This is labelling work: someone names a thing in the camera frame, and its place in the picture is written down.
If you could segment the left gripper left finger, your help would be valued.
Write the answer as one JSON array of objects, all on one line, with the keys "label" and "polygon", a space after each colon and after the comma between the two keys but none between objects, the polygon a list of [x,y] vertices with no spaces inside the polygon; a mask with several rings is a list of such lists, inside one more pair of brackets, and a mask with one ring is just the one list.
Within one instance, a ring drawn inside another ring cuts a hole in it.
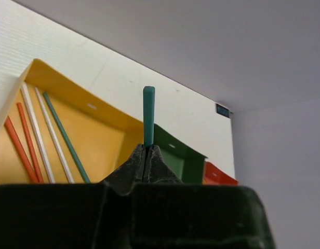
[{"label": "left gripper left finger", "polygon": [[0,248],[131,248],[130,193],[145,147],[93,184],[0,185]]}]

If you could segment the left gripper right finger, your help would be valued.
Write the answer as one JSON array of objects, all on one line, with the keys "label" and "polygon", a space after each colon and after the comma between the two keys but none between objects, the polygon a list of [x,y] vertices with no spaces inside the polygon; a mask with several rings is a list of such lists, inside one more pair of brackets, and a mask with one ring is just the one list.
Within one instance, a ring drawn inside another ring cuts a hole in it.
[{"label": "left gripper right finger", "polygon": [[158,146],[131,192],[133,248],[275,248],[264,206],[245,186],[185,184]]}]

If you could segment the white chopstick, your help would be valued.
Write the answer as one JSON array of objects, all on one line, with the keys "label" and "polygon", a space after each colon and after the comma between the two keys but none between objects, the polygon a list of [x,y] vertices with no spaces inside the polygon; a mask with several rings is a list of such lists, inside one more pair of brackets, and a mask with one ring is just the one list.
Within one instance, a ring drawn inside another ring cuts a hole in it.
[{"label": "white chopstick", "polygon": [[41,153],[42,161],[43,161],[44,167],[46,169],[46,173],[47,173],[49,182],[54,184],[56,182],[55,177],[54,177],[54,174],[53,174],[50,162],[49,162],[49,158],[48,158],[48,155],[47,155],[47,152],[45,149],[44,141],[43,141],[41,131],[40,131],[37,119],[36,119],[32,100],[31,100],[31,97],[30,97],[30,94],[28,91],[28,87],[25,82],[23,82],[21,85],[21,92],[22,92],[22,96],[25,101],[25,105],[26,105],[26,108],[27,108],[27,111],[28,111],[28,114],[30,117],[31,125],[33,128],[34,134],[35,134],[36,142],[37,142],[39,151]]},{"label": "white chopstick", "polygon": [[42,100],[40,91],[39,91],[39,89],[37,87],[35,87],[35,92],[36,92],[40,107],[42,109],[42,113],[44,115],[44,118],[45,118],[45,121],[46,121],[46,125],[48,127],[49,133],[51,135],[52,141],[53,141],[54,146],[56,148],[57,154],[58,154],[59,159],[61,161],[61,164],[63,166],[63,169],[64,169],[65,175],[66,175],[66,177],[68,179],[68,182],[69,183],[75,183],[75,181],[73,179],[73,176],[72,176],[72,173],[70,171],[70,168],[68,166],[67,160],[66,160],[66,158],[64,156],[63,150],[62,150],[61,145],[59,143],[59,140],[57,138],[57,135],[56,135],[56,133],[54,131],[53,124],[52,124],[52,122],[51,122],[51,120],[49,118],[49,114],[48,114],[48,112],[46,110],[44,101]]}]

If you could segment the teal chopstick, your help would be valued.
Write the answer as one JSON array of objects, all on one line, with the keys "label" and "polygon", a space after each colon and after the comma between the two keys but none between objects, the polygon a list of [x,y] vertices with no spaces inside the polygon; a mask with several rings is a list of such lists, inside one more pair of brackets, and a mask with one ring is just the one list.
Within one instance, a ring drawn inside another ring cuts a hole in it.
[{"label": "teal chopstick", "polygon": [[65,143],[67,145],[67,148],[69,149],[69,152],[70,152],[70,154],[71,154],[71,156],[72,156],[72,158],[73,158],[73,160],[74,160],[74,162],[75,162],[75,164],[76,164],[76,166],[77,166],[77,168],[79,170],[79,173],[81,174],[82,179],[86,183],[91,183],[91,181],[90,181],[90,179],[89,179],[89,177],[88,177],[88,175],[87,175],[87,173],[86,173],[86,171],[85,171],[85,169],[84,169],[84,167],[82,165],[82,162],[79,159],[79,157],[78,157],[78,155],[76,153],[76,150],[74,149],[74,147],[73,147],[73,145],[72,145],[72,143],[71,143],[71,141],[70,141],[70,139],[69,139],[64,127],[63,127],[63,124],[60,121],[60,118],[58,117],[58,114],[57,114],[57,112],[56,112],[56,110],[55,110],[55,108],[54,108],[54,106],[53,106],[53,104],[52,104],[52,102],[51,102],[51,100],[49,98],[48,93],[47,92],[43,92],[43,97],[44,97],[44,99],[45,99],[45,101],[46,101],[46,103],[47,103],[47,105],[48,105],[48,107],[49,107],[49,109],[51,111],[51,114],[52,114],[52,116],[53,116],[53,118],[54,118],[54,120],[55,120],[55,122],[56,122],[56,124],[58,126],[58,129],[59,129],[59,131],[60,131],[60,133],[61,133],[61,135],[62,135],[62,137],[63,137],[63,139],[64,139],[64,141],[65,141]]},{"label": "teal chopstick", "polygon": [[145,86],[143,88],[143,133],[145,147],[150,147],[154,141],[154,107],[155,88],[152,86]]}]

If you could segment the orange chopstick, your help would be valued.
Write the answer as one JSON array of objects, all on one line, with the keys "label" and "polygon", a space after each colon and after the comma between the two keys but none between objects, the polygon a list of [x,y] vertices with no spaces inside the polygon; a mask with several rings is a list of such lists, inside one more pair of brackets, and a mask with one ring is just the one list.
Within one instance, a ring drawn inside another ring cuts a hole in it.
[{"label": "orange chopstick", "polygon": [[7,132],[8,132],[11,140],[12,140],[12,143],[13,143],[13,145],[14,145],[17,153],[18,153],[18,156],[19,156],[24,168],[26,169],[31,181],[34,182],[34,183],[38,183],[37,176],[36,176],[32,166],[30,164],[30,161],[29,161],[29,159],[28,159],[28,157],[27,157],[27,155],[25,153],[25,150],[24,150],[24,148],[23,148],[23,146],[21,144],[21,141],[20,141],[20,139],[19,139],[19,137],[17,135],[17,132],[16,132],[16,130],[15,130],[15,128],[14,128],[14,126],[12,124],[12,121],[9,118],[9,116],[7,116],[6,121],[4,123],[4,126],[5,126],[5,128],[6,128]]},{"label": "orange chopstick", "polygon": [[32,160],[32,164],[33,164],[33,168],[34,168],[36,177],[37,177],[39,183],[44,183],[44,179],[43,179],[43,176],[42,176],[39,164],[38,164],[37,156],[36,156],[35,149],[34,149],[33,142],[32,142],[32,138],[30,135],[30,130],[29,130],[29,127],[28,127],[28,124],[26,121],[26,117],[24,114],[22,104],[20,102],[17,103],[17,108],[18,108],[19,116],[21,119],[24,135],[26,138],[26,142],[28,145],[28,149],[30,152],[30,156],[31,156],[31,160]]}]

